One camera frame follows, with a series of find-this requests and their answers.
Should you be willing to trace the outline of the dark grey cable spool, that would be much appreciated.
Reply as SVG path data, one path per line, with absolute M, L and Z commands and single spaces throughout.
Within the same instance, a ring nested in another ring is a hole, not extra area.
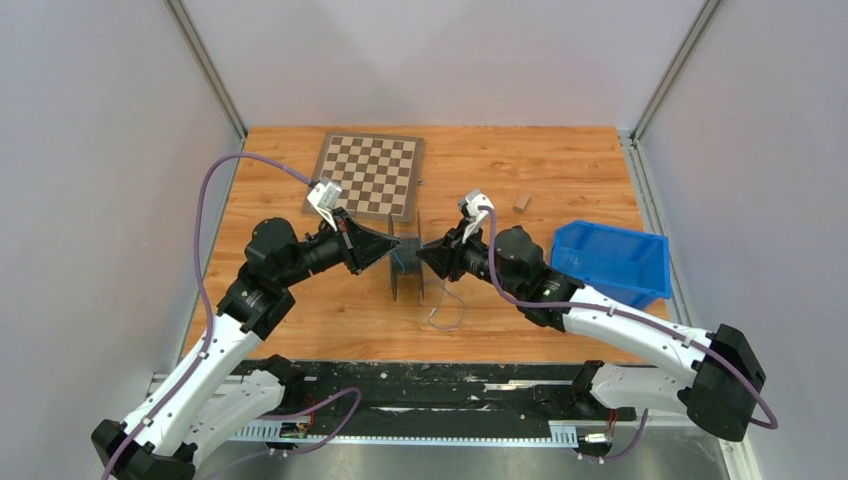
M 397 235 L 400 245 L 389 254 L 390 261 L 390 284 L 392 299 L 398 300 L 398 278 L 400 276 L 416 276 L 419 280 L 419 299 L 423 300 L 424 272 L 417 252 L 422 248 L 421 214 L 416 212 L 416 232 L 401 232 Z

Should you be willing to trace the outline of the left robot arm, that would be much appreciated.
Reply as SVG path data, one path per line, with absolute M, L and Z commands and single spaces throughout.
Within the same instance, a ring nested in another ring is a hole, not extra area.
M 191 479 L 204 461 L 245 425 L 277 409 L 300 410 L 304 378 L 274 355 L 239 386 L 213 396 L 293 308 L 291 286 L 336 265 L 359 275 L 401 241 L 358 224 L 342 208 L 315 234 L 299 239 L 291 223 L 270 218 L 253 230 L 246 261 L 207 326 L 164 383 L 121 421 L 104 420 L 92 433 L 103 478 Z

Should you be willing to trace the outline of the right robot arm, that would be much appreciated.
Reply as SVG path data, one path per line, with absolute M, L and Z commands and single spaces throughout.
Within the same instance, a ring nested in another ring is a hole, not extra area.
M 591 337 L 648 362 L 646 368 L 587 362 L 570 392 L 580 415 L 623 407 L 665 411 L 732 442 L 743 440 L 751 425 L 776 427 L 771 410 L 765 420 L 754 417 L 766 375 L 742 331 L 672 324 L 622 304 L 548 265 L 520 226 L 490 242 L 480 232 L 463 234 L 463 227 L 451 229 L 416 255 L 441 279 L 469 274 L 491 284 L 538 326 Z

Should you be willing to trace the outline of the wooden chessboard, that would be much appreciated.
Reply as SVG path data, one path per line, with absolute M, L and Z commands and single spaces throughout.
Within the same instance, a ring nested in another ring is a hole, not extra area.
M 336 205 L 352 216 L 410 223 L 424 150 L 420 137 L 330 131 L 312 176 L 338 184 L 342 192 Z

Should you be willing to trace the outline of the small wooden block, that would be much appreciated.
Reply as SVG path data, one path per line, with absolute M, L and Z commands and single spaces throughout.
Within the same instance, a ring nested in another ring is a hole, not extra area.
M 529 194 L 521 194 L 517 197 L 513 204 L 513 211 L 516 213 L 525 213 L 531 201 L 531 196 Z

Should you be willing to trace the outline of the blue plastic bin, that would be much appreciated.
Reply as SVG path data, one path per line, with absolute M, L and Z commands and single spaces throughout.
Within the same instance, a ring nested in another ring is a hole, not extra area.
M 670 244 L 663 235 L 575 220 L 554 232 L 550 264 L 633 308 L 672 297 Z

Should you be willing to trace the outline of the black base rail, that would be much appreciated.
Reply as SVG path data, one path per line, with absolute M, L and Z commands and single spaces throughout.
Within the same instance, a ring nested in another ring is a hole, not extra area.
M 641 414 L 591 399 L 575 364 L 300 361 L 285 377 L 281 406 L 231 440 L 306 446 L 339 428 L 348 444 L 576 447 Z

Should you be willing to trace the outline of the left aluminium frame post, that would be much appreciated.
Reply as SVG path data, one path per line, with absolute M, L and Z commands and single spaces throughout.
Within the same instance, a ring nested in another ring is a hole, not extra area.
M 244 144 L 248 136 L 246 124 L 226 88 L 185 2 L 181 0 L 164 0 L 163 3 L 168 9 L 177 30 L 183 37 L 188 50 L 205 78 L 231 129 L 241 144 Z

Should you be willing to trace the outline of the aluminium frame post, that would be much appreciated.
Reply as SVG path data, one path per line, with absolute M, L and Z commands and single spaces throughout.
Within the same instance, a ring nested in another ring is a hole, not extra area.
M 703 36 L 709 30 L 715 16 L 724 4 L 723 0 L 705 0 L 702 2 L 694 20 L 631 131 L 630 138 L 634 144 L 640 142 L 646 136 L 677 79 L 683 73 Z
M 183 37 L 188 50 L 205 78 L 231 129 L 241 144 L 244 144 L 248 136 L 246 124 L 226 88 L 185 2 L 181 0 L 164 0 L 163 3 L 168 9 L 177 30 Z

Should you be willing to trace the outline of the right aluminium frame post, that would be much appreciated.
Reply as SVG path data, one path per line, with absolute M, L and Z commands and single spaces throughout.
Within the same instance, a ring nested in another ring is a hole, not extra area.
M 677 79 L 683 73 L 703 36 L 709 30 L 715 16 L 724 4 L 723 0 L 705 0 L 702 2 L 694 20 L 631 131 L 630 138 L 634 144 L 640 142 L 646 136 Z

